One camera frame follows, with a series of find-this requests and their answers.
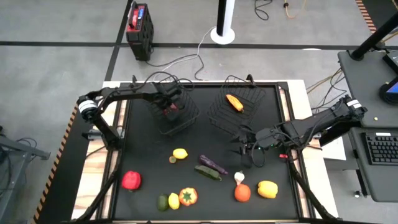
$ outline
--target orange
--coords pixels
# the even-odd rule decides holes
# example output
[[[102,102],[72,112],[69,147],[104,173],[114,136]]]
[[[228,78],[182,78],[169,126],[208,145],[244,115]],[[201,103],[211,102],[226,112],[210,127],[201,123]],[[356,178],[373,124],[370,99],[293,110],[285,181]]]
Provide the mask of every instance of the orange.
[[[247,185],[239,184],[235,188],[235,198],[239,202],[247,202],[250,199],[251,191]]]

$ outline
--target white pole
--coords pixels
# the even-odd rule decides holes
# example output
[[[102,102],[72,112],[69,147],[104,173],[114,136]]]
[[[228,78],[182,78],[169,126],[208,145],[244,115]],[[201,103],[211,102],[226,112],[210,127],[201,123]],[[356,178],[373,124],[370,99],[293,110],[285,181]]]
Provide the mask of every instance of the white pole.
[[[231,29],[235,0],[219,0],[217,27],[211,31],[210,37],[217,44],[230,44],[235,39]]]

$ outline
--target toy vegetable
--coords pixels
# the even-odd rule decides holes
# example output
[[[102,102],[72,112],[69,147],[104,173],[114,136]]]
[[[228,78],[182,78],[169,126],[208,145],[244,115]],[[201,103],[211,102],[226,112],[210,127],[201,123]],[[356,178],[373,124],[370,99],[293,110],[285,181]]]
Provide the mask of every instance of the toy vegetable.
[[[276,198],[278,193],[278,185],[272,181],[263,180],[259,183],[257,192],[265,198]]]
[[[239,184],[235,188],[235,199],[239,202],[247,202],[250,199],[251,191],[247,185]]]
[[[161,194],[157,198],[157,209],[161,212],[164,212],[168,208],[169,208],[169,197],[166,194]]]
[[[122,188],[126,190],[137,190],[141,185],[141,175],[138,172],[127,171],[122,179]]]
[[[220,173],[217,170],[213,170],[212,168],[206,166],[195,166],[195,170],[202,175],[212,178],[213,180],[222,181]]]
[[[243,105],[235,96],[227,94],[226,98],[237,111],[243,113]]]
[[[193,205],[198,200],[197,191],[191,187],[182,189],[179,196],[181,204],[185,206]]]
[[[205,155],[200,155],[199,156],[199,161],[200,163],[202,163],[203,165],[212,168],[214,170],[217,170],[220,174],[228,174],[228,172],[226,170],[224,170],[222,167],[220,167],[219,165],[217,165],[215,162],[211,161],[209,158],[207,158]]]
[[[236,181],[236,185],[241,184],[241,182],[244,180],[243,171],[236,172],[234,175],[234,179]]]

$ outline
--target orange striped tape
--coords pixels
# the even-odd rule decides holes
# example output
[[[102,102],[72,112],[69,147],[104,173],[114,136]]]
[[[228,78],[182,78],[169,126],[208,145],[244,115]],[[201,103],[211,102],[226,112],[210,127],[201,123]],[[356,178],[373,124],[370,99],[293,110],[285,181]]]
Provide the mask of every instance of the orange striped tape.
[[[43,209],[45,198],[46,198],[47,194],[49,193],[49,188],[51,186],[52,180],[54,179],[55,172],[57,171],[57,167],[58,167],[58,164],[59,164],[61,156],[62,156],[63,148],[65,147],[65,144],[67,142],[67,139],[68,139],[69,132],[70,132],[70,129],[72,127],[73,121],[75,120],[75,116],[77,114],[77,109],[78,109],[77,105],[75,105],[75,107],[73,109],[73,112],[72,112],[72,115],[70,116],[67,129],[65,130],[65,134],[63,135],[63,138],[61,140],[61,145],[60,145],[60,147],[58,149],[57,156],[55,157],[55,161],[54,161],[54,163],[53,163],[53,165],[51,167],[50,175],[49,175],[49,177],[48,177],[48,179],[47,179],[47,181],[45,183],[42,196],[41,196],[41,198],[39,200],[39,205],[36,208],[35,215],[33,216],[33,219],[30,221],[31,224],[36,224],[38,222],[38,220],[39,220],[40,212]]]
[[[366,24],[368,25],[371,33],[373,34],[376,31],[376,26],[374,26],[371,17],[369,16],[368,10],[366,10],[365,5],[363,4],[362,0],[355,0],[356,4],[361,11],[363,18],[365,19]]]

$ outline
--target keyboard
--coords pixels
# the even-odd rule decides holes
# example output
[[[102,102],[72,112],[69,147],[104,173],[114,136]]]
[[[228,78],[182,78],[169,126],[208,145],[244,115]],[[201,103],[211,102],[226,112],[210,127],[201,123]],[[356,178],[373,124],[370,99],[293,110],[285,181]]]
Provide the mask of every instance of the keyboard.
[[[371,165],[398,166],[398,134],[377,136],[364,133],[363,141]]]

